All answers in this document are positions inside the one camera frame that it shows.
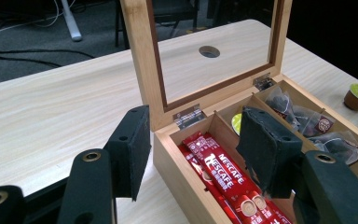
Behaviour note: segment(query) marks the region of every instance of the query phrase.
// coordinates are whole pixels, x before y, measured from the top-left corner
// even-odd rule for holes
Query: metal hinge
[[[182,112],[173,115],[173,120],[181,130],[203,119],[205,119],[205,115],[202,113],[200,105],[194,105]]]
[[[273,85],[274,84],[272,83],[272,79],[269,77],[269,73],[254,79],[254,86],[260,91],[266,90]]]

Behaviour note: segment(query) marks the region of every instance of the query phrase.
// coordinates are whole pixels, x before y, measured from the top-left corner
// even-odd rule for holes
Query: box lid
[[[152,0],[120,1],[142,99],[150,106],[152,131],[173,123],[174,115],[194,105],[202,110],[251,88],[256,78],[280,74],[292,0],[271,0],[271,28],[247,20],[159,43]],[[258,46],[260,39],[266,42]],[[214,59],[201,59],[219,53]],[[255,60],[260,55],[265,55],[264,61]],[[229,75],[215,80],[219,73]],[[201,74],[206,74],[205,83],[191,89],[191,78]],[[170,93],[175,83],[182,85],[177,90],[188,91]]]

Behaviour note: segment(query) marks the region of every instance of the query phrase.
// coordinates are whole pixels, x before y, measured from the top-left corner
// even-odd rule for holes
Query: clear plastic packet
[[[345,161],[346,164],[358,160],[358,143],[351,132],[325,133],[309,140],[321,151],[330,152]]]
[[[293,105],[293,112],[299,123],[298,131],[306,137],[327,133],[336,121],[300,105]]]
[[[298,130],[299,122],[293,112],[293,103],[288,92],[283,93],[281,88],[275,88],[267,97],[266,104],[292,125],[295,131]]]

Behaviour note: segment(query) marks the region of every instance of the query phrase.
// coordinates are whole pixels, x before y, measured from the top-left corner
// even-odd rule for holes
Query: red coffee packet
[[[260,195],[259,187],[209,133],[194,133],[183,143],[195,155],[242,223],[291,223],[273,202]]]
[[[220,207],[225,211],[228,218],[234,224],[241,224],[239,218],[235,215],[234,211],[228,205],[227,200],[223,197],[220,191],[216,188],[212,179],[208,176],[204,168],[200,165],[199,161],[195,158],[194,154],[191,153],[185,145],[178,146],[182,154],[185,156],[188,163],[193,167],[194,171],[199,175],[199,178],[204,183],[206,189],[211,192],[213,197],[219,203]]]

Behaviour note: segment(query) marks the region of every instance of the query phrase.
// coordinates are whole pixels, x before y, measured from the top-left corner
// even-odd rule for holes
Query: light wood tabletop
[[[241,29],[233,32],[241,36]],[[160,42],[161,55],[186,54],[188,42],[181,51],[172,47],[180,38],[189,37]],[[177,64],[173,56],[161,59]],[[358,127],[358,112],[342,103],[358,80],[290,40],[282,72]],[[173,98],[182,87],[175,88]],[[126,112],[141,104],[129,50],[0,83],[0,186],[29,195],[67,177],[78,153],[102,148]],[[151,159],[137,202],[117,199],[118,223],[188,223]]]

